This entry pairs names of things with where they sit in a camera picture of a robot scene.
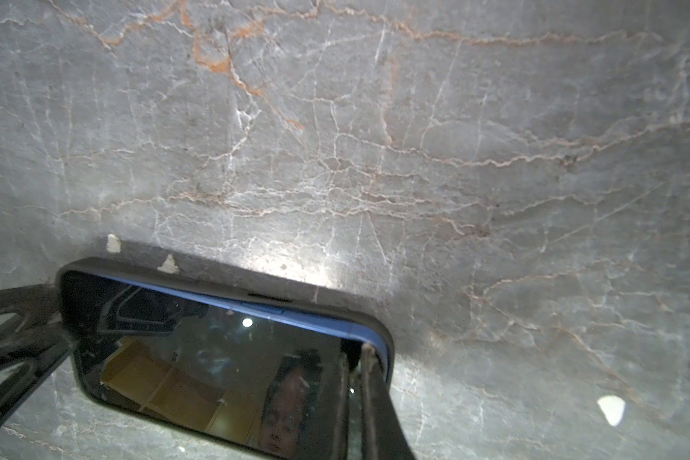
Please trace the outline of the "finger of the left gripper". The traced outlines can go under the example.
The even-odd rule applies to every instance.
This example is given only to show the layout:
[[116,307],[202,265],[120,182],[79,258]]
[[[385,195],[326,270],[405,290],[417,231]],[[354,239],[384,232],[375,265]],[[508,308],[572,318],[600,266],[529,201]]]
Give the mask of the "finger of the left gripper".
[[59,319],[59,292],[48,285],[0,289],[0,427],[68,357],[74,340]]

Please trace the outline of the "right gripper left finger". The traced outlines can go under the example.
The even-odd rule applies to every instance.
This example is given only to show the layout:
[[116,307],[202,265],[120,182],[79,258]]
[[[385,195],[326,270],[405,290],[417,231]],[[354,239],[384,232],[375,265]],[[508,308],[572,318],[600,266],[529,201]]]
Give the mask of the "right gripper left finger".
[[347,458],[350,397],[349,360],[340,353],[310,416],[296,459]]

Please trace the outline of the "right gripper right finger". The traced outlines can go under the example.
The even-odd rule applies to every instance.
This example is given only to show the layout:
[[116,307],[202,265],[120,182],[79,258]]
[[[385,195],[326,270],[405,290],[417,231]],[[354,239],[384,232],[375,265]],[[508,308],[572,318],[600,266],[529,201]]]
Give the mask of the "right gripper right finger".
[[384,381],[375,348],[361,347],[362,458],[415,460]]

